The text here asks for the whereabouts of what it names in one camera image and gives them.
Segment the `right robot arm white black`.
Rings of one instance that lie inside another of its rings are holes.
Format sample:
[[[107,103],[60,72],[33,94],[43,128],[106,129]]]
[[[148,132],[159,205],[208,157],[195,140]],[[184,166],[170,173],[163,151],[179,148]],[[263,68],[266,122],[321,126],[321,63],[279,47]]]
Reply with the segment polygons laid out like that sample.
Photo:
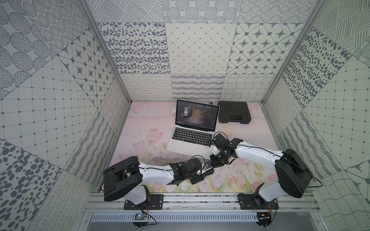
[[[275,171],[277,178],[269,183],[261,183],[252,194],[251,202],[258,208],[286,195],[301,198],[310,187],[310,182],[319,180],[292,149],[270,151],[242,139],[230,141],[221,134],[215,135],[208,146],[212,152],[210,159],[213,168],[230,165],[231,158],[241,158]]]

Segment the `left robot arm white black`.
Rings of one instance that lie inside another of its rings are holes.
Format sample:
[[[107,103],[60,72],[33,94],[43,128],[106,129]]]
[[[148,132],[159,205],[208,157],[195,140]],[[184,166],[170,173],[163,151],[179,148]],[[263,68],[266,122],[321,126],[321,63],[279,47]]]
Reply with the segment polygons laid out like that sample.
[[[124,198],[134,205],[140,205],[150,201],[147,184],[178,186],[184,181],[197,184],[212,175],[215,168],[212,161],[201,162],[198,158],[199,155],[196,155],[187,161],[166,166],[143,164],[135,156],[120,161],[103,171],[101,189],[104,192],[104,201],[112,202]]]

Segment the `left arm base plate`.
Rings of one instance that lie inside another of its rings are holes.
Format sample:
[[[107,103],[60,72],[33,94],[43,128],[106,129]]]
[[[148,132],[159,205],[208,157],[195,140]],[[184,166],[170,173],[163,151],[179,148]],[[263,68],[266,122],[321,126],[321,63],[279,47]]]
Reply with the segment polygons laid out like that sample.
[[[163,200],[163,194],[151,194],[145,201],[138,205],[126,200],[124,210],[162,210]]]

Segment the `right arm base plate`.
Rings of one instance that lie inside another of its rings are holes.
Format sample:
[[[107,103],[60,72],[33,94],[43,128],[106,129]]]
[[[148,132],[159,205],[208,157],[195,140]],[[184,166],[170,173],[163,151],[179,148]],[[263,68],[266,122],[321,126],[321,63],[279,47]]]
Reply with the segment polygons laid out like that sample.
[[[277,199],[273,199],[270,202],[265,201],[258,194],[244,194],[239,193],[237,195],[237,201],[239,202],[241,210],[278,210],[279,205]]]

